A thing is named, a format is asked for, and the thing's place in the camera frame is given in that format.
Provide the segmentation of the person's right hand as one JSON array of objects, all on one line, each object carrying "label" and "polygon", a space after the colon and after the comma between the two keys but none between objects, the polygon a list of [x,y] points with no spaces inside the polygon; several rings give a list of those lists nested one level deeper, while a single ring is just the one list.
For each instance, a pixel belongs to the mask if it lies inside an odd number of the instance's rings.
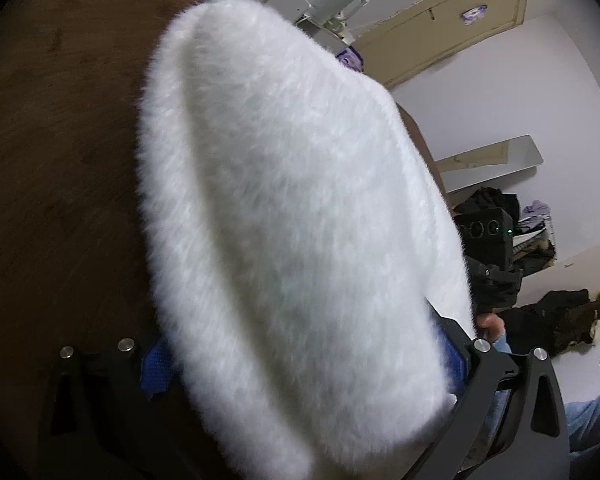
[{"label": "person's right hand", "polygon": [[479,314],[476,317],[476,326],[480,336],[491,344],[505,334],[505,323],[495,313]]}]

